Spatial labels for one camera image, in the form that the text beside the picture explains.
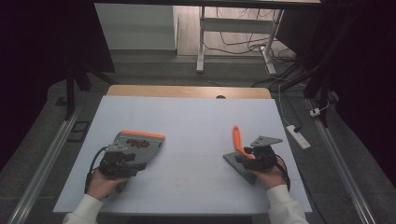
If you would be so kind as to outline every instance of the orange handle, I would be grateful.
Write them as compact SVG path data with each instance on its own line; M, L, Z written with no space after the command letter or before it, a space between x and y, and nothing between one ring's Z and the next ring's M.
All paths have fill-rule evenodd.
M233 126L233 145L235 146L235 149L242 154L244 154L246 157L249 159L253 159L253 156L250 154L247 154L245 150L241 146L241 134L239 132L238 126Z

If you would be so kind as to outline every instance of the wall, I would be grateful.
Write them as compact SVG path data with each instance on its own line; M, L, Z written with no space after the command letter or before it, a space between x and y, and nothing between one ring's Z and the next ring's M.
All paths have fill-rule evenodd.
M95 4L109 49L176 49L172 6Z

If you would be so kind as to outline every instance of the hand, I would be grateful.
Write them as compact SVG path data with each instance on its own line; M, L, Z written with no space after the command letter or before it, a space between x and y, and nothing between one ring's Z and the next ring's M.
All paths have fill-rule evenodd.
M101 201L121 182L127 181L129 178L108 179L98 169L95 169L92 174L90 185L88 186L87 194L93 198Z
M285 162L283 162L279 156L276 156L276 159L277 163L279 163L283 167L283 169L286 170ZM250 172L255 174L260 179L260 181L267 190L279 185L286 185L285 177L283 176L282 172L275 166L272 168L271 171L266 173L252 170Z

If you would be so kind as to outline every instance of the sleeve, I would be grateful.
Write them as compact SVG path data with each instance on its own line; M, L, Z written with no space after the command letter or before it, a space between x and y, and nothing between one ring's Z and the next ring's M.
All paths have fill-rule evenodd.
M267 190L270 201L268 216L272 224L306 224L305 213L298 201L291 198L286 185Z
M64 223L67 224L94 224L96 217L103 203L88 194L84 194L81 202L73 213L69 213L64 217Z

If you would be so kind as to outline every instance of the white device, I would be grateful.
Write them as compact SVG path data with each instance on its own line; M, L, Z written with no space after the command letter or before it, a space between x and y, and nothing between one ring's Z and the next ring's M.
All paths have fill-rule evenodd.
M294 125L290 125L286 127L286 130L288 130L291 137L294 138L294 140L297 142L301 149L307 149L311 147L311 145L309 145L309 143L305 140L301 133L294 131L295 128L296 127L294 127Z

